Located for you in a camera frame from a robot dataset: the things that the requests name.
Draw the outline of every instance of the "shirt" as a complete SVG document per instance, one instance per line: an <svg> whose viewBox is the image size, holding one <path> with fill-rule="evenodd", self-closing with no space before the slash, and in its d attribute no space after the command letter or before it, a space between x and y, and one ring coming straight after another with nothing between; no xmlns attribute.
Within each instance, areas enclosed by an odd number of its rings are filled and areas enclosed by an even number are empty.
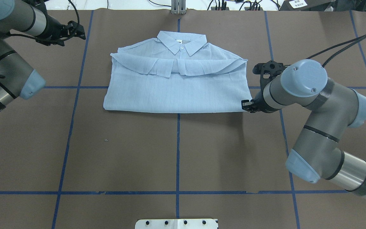
<svg viewBox="0 0 366 229"><path fill-rule="evenodd" d="M250 100L246 59L205 35L160 31L111 53L104 109L147 113L241 112Z"/></svg>

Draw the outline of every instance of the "light blue shirt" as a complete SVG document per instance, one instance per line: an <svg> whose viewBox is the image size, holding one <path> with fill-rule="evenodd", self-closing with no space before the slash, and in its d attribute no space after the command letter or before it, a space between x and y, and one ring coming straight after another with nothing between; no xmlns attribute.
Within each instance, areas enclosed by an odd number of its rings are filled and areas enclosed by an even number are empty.
<svg viewBox="0 0 366 229"><path fill-rule="evenodd" d="M241 112L250 100L246 59L206 36L160 31L111 53L104 109L147 113Z"/></svg>

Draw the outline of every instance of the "shirt collar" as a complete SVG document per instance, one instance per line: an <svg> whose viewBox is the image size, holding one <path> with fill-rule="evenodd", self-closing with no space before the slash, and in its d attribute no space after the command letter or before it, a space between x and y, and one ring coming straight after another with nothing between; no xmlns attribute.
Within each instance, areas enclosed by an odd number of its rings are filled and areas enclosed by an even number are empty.
<svg viewBox="0 0 366 229"><path fill-rule="evenodd" d="M157 38L174 54L179 52L182 44L176 41L176 39L189 40L190 42L184 44L189 56L195 54L200 48L207 43L206 35L185 33L185 32L167 32L160 31Z"/></svg>

